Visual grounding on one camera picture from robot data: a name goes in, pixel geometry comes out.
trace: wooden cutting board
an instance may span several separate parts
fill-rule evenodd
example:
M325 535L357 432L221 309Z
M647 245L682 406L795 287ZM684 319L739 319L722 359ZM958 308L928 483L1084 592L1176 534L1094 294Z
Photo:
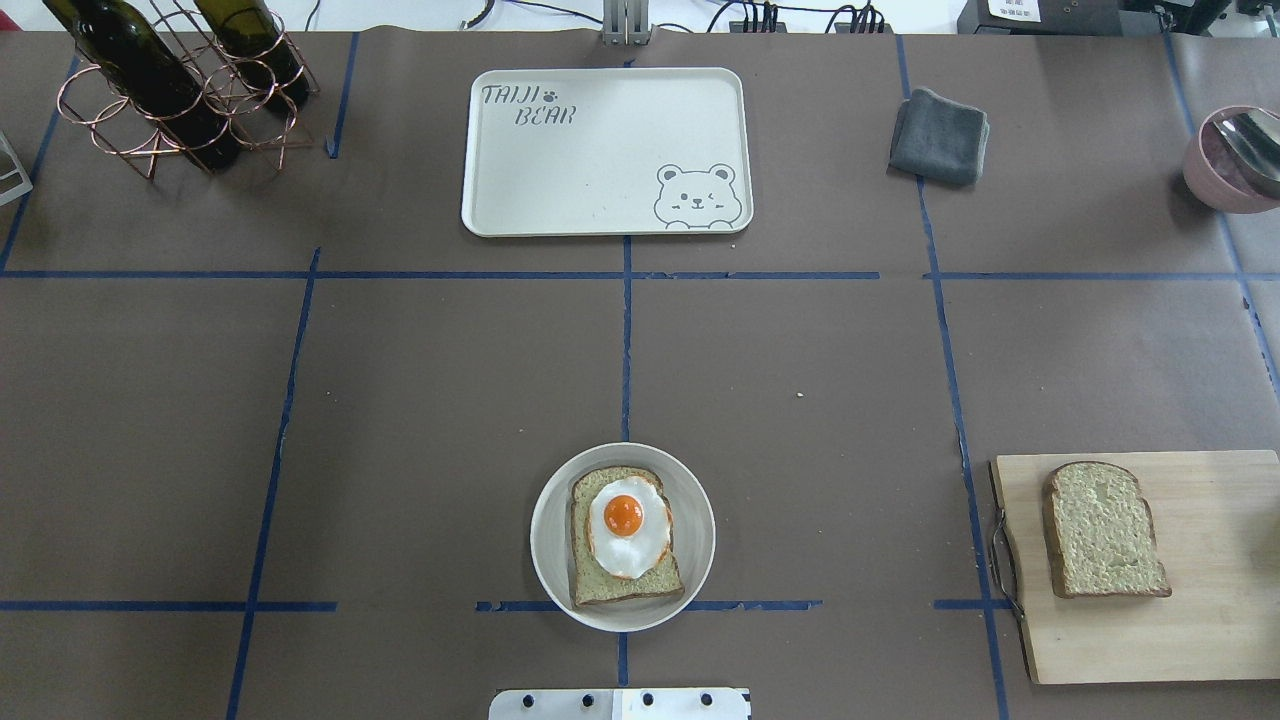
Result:
M1053 594L1042 489L1076 460L1138 477L1167 598ZM1004 455L992 464L1025 616L1032 680L1044 684L1280 678L1280 461L1270 450Z

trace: fried egg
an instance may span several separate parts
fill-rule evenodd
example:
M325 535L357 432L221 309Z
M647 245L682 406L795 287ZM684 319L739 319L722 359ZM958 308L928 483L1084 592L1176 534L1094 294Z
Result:
M671 509L658 487L640 475L604 486L591 500L591 556L611 575L635 579L671 552Z

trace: brown table surface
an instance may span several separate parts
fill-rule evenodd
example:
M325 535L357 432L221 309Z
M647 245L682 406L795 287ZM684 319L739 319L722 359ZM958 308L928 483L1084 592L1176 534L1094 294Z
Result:
M337 158L147 184L51 117L69 38L0 33L36 176L0 208L0 716L484 717L618 684L772 719L1280 715L1276 682L1033 685L979 568L998 454L1280 445L1280 217L1179 179L1192 119L1280 108L1280 44L297 41ZM475 76L631 61L741 76L750 227L467 233ZM886 169L908 86L989 114L975 187ZM719 525L703 605L630 637L547 611L527 548L552 471L620 438Z

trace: white floor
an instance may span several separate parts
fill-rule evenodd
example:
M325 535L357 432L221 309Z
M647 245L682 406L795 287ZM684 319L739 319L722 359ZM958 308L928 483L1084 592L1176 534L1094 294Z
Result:
M174 0L131 0L148 17L155 10L148 6L154 1L168 12ZM599 18L602 0L540 0L548 5L568 8ZM956 17L965 0L879 0L876 8L884 14L886 20L901 33L954 33ZM723 4L722 0L650 0L649 19L652 23L680 23L694 31L704 32L712 17ZM781 5L794 8L838 8L838 0L782 0ZM315 0L268 0L268 5L284 18L291 31L302 29L307 15L315 6ZM321 0L319 10L311 22L312 29L351 31L365 29L380 24L394 24L413 29L458 29L484 8L484 0ZM58 29L49 10L40 0L0 0L4 10L24 29ZM728 29L730 19L741 19L741 8L731 8L721 15L716 29ZM787 24L790 32L822 32L831 19L829 13L806 13L782 10L778 19ZM595 23L558 14L540 8L529 8L498 0L493 12L476 29L563 29L573 27L598 27ZM1248 37L1266 35L1266 26L1252 18L1229 12L1225 20L1212 28L1213 35Z

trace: round plate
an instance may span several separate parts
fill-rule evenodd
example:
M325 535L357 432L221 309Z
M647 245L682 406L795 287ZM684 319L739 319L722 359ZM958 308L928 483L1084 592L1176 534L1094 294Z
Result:
M652 470L671 502L672 547L685 592L678 596L623 600L573 607L570 591L573 552L570 546L570 492L591 470L631 465ZM685 609L707 582L716 556L716 516L701 483L671 455L634 442L614 442L576 455L547 480L534 506L529 530L534 570L547 594L571 618L599 630L634 633L662 624Z

